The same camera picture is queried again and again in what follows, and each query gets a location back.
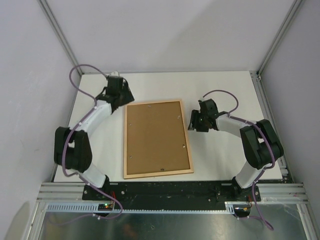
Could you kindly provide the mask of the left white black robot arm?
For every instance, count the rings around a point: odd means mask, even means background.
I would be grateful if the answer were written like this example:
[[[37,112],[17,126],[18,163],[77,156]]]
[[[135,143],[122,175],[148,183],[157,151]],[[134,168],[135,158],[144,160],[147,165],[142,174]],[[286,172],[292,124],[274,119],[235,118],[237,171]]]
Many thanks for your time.
[[[74,126],[56,129],[53,155],[54,162],[62,167],[66,176],[78,175],[94,186],[93,194],[100,200],[110,196],[111,188],[109,178],[93,163],[90,137],[107,117],[135,100],[125,78],[116,75],[105,78],[107,85],[96,97],[80,91],[93,99],[93,107]]]

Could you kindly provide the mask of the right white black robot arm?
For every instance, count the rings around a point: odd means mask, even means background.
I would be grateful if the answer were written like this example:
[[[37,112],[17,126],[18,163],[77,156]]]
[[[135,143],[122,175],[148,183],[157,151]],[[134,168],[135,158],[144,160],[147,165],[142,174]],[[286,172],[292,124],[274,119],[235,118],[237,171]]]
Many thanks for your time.
[[[189,131],[207,133],[213,129],[241,139],[246,162],[232,178],[228,191],[235,200],[242,201],[248,196],[249,188],[284,155],[281,141],[267,119],[252,122],[226,111],[219,112],[213,99],[199,100],[198,103],[200,109],[191,111]]]

